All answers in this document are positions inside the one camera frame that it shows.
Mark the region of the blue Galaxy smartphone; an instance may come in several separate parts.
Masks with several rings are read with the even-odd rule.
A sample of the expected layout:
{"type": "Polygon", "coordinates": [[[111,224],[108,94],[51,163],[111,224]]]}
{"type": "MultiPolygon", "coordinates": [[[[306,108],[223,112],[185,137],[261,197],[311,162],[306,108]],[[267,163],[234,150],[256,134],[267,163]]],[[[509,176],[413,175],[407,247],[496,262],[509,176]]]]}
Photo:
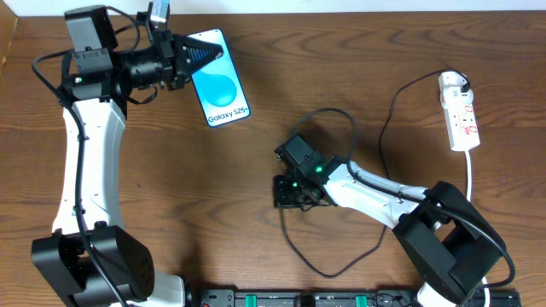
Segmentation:
{"type": "Polygon", "coordinates": [[[196,94],[209,127],[219,127],[251,115],[244,89],[220,29],[198,32],[190,38],[215,43],[222,54],[192,75],[196,94]]]}

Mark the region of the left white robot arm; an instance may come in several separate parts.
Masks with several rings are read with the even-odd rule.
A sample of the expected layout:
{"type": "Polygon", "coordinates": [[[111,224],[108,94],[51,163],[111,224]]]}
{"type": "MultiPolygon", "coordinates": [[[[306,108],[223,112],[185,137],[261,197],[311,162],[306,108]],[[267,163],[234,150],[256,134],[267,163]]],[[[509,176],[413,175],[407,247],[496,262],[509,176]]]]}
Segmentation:
{"type": "Polygon", "coordinates": [[[119,150],[133,90],[181,89],[224,54],[216,43],[172,33],[170,5],[153,1],[129,27],[149,46],[120,49],[111,9],[66,12],[72,48],[61,51],[67,154],[60,207],[48,237],[32,243],[32,262],[67,306],[184,306],[183,278],[154,267],[125,230],[119,207],[119,150]]]}

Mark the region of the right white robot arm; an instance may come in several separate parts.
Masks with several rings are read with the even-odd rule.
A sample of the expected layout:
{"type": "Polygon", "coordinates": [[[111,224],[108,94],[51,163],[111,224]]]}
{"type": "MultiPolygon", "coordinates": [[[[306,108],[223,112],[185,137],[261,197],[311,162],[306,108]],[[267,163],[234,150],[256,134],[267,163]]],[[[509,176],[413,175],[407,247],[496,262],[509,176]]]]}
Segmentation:
{"type": "Polygon", "coordinates": [[[274,205],[305,210],[340,206],[389,228],[423,280],[422,306],[466,303],[507,247],[453,184],[432,188],[393,182],[334,155],[325,159],[299,134],[276,148],[287,171],[274,178],[274,205]]]}

